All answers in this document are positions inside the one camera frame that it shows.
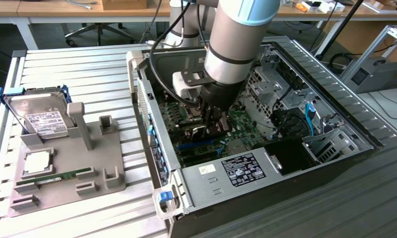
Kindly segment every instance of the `metal table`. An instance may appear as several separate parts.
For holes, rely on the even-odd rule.
[[[282,47],[286,37],[271,37]],[[146,46],[110,46],[27,51],[13,58],[6,87],[69,86],[73,101],[85,103],[85,120],[110,114],[119,123],[126,189],[39,212],[6,218],[21,128],[0,107],[0,237],[119,235],[166,237],[155,217],[151,182],[142,153],[126,81],[125,53]],[[311,76],[385,144],[382,151],[325,186],[205,232],[198,237],[397,237],[397,134],[365,101],[321,72],[309,53],[294,55]]]
[[[59,237],[166,237],[163,221],[155,217],[151,181],[126,81],[125,54],[146,46],[110,46],[27,51],[13,58],[6,87],[66,84],[74,102],[85,103],[85,121],[111,115],[118,121],[126,189],[15,218],[6,209],[19,145],[21,126],[0,107],[0,237],[23,235]]]

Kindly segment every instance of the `hard drive label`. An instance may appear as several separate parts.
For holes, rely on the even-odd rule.
[[[59,111],[29,114],[26,119],[38,135],[50,135],[67,131]]]
[[[223,160],[221,163],[230,183],[235,187],[266,177],[251,153]]]

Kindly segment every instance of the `office chair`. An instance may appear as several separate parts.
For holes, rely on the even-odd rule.
[[[71,47],[75,47],[77,45],[70,38],[74,36],[78,36],[83,32],[91,31],[94,29],[97,29],[97,46],[101,46],[102,30],[107,30],[107,31],[115,33],[117,35],[129,38],[130,39],[129,43],[133,44],[134,43],[133,36],[122,31],[109,27],[110,24],[111,23],[94,23],[93,25],[87,26],[86,23],[82,23],[82,28],[79,30],[65,35],[66,44]],[[118,27],[118,29],[125,29],[125,27],[122,26],[121,23],[117,24],[117,27]]]

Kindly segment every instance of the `cardboard box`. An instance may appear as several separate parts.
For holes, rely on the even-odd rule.
[[[147,0],[101,0],[103,10],[146,9]]]
[[[295,8],[302,12],[317,12],[319,4],[319,1],[302,1],[295,5]]]
[[[318,7],[318,10],[323,13],[329,13],[331,12],[334,6],[335,6],[334,2],[322,2]],[[333,11],[341,12],[343,11],[343,9],[345,9],[345,6],[341,3],[337,3],[335,9]]]
[[[397,8],[389,0],[370,0],[370,5],[378,10],[395,10]]]

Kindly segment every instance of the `green circuit board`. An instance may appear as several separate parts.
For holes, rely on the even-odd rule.
[[[181,121],[201,120],[198,111],[186,108],[178,102],[165,102],[163,99],[157,99],[157,101],[173,148],[183,168],[245,152],[265,140],[237,102],[237,105],[227,112],[231,131],[225,136],[206,141],[202,145],[179,149],[187,142],[183,140],[185,130],[179,129],[178,124]]]

